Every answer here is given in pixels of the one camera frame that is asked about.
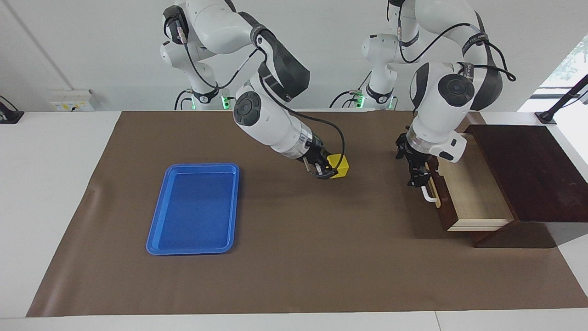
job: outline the white wall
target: white wall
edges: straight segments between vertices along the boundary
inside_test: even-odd
[[[50,110],[48,90],[66,85],[8,13],[16,12],[75,88],[92,89],[104,110],[170,109],[188,86],[183,73],[159,57],[161,13],[173,0],[0,0],[0,93],[25,110]],[[357,88],[370,70],[363,39],[390,31],[383,0],[234,0],[264,23],[312,72],[296,108],[325,108],[343,90]],[[588,2],[470,0],[491,40],[518,77],[505,84],[493,111],[516,111],[588,32]],[[427,33],[424,38],[432,39]],[[441,40],[427,59],[460,60],[460,47]],[[226,81],[250,49],[206,60]],[[257,55],[230,88],[256,70]],[[400,66],[400,109],[411,104],[407,86],[416,69]]]

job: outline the blue tray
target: blue tray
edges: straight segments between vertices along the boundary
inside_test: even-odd
[[[176,164],[165,173],[147,239],[152,255],[221,254],[233,246],[239,167]]]

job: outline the dark wooden cabinet top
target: dark wooden cabinet top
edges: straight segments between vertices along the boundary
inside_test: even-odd
[[[588,223],[588,184],[546,127],[471,125],[521,222]]]

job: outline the wooden cabinet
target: wooden cabinet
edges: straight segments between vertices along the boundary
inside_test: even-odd
[[[588,234],[588,184],[549,130],[471,125],[458,164],[433,158],[445,230],[480,248],[552,248]]]

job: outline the tree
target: tree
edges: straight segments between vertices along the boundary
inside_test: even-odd
[[[572,50],[547,80],[569,80],[578,72],[578,62],[588,63],[588,35]]]

